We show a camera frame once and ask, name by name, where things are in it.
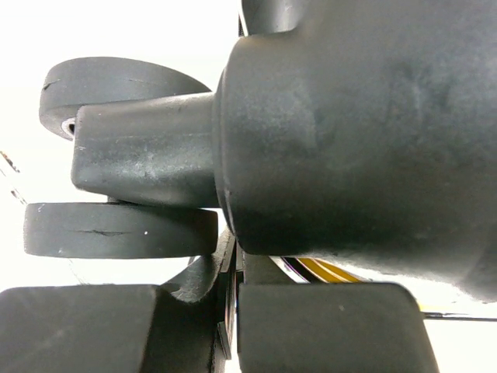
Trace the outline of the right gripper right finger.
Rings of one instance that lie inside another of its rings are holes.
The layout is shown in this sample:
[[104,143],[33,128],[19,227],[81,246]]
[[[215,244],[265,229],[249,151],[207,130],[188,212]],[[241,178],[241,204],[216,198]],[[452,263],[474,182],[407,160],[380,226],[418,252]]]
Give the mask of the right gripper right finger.
[[243,284],[243,372],[437,372],[415,299],[397,284]]

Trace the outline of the yellow Pikachu suitcase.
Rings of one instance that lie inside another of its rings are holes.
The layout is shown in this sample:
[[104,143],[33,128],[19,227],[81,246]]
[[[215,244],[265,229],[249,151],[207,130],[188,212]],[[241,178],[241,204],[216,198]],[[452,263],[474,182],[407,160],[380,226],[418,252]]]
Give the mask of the yellow Pikachu suitcase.
[[253,255],[496,300],[496,3],[247,1],[216,91],[160,65],[54,66],[40,122],[80,190],[219,207]]

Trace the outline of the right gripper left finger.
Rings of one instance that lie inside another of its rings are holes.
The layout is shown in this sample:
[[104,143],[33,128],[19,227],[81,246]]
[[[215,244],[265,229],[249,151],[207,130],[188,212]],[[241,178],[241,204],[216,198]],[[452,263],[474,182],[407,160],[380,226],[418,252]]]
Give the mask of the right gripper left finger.
[[11,288],[3,372],[222,372],[231,358],[235,238],[161,285]]

